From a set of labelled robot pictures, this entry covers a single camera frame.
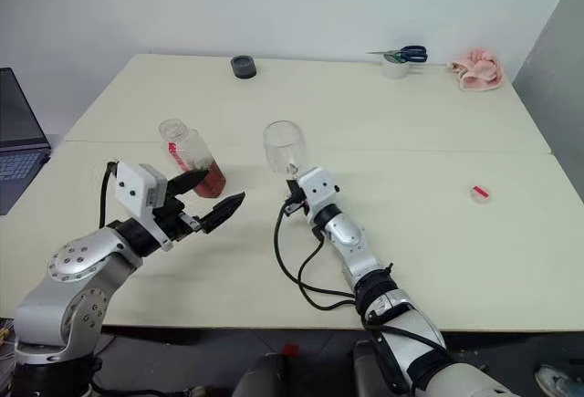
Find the red label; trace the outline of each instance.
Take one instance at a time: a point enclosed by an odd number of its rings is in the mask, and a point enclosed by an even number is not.
[[[176,161],[176,163],[179,165],[179,167],[181,169],[183,169],[185,172],[189,172],[190,169],[189,167],[186,165],[186,163],[183,161],[183,159],[179,156],[179,152],[176,149],[176,143],[168,143],[168,152],[171,153],[173,159]]]

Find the laptop keyboard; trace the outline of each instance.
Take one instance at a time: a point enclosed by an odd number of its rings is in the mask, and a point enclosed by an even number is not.
[[[0,182],[26,178],[40,152],[15,153],[0,156]]]

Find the white tape roll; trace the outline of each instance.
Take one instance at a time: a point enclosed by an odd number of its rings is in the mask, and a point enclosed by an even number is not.
[[[408,61],[393,62],[396,59],[394,57],[389,58],[390,60],[385,55],[381,56],[381,74],[383,76],[390,79],[401,79],[408,76],[408,73],[410,73],[410,63]]]

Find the plastic bottle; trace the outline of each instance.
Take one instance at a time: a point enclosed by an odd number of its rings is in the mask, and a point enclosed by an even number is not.
[[[179,119],[168,119],[158,126],[163,149],[184,171],[208,171],[205,179],[194,188],[202,198],[216,198],[225,188],[225,177],[213,155],[196,130],[189,129]]]

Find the tape roll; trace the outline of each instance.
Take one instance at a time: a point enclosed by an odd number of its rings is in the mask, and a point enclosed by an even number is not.
[[[390,79],[401,79],[410,73],[410,63],[392,55],[381,56],[381,74]]]
[[[234,75],[240,79],[250,79],[257,73],[254,59],[248,55],[232,57],[231,69],[234,71]]]

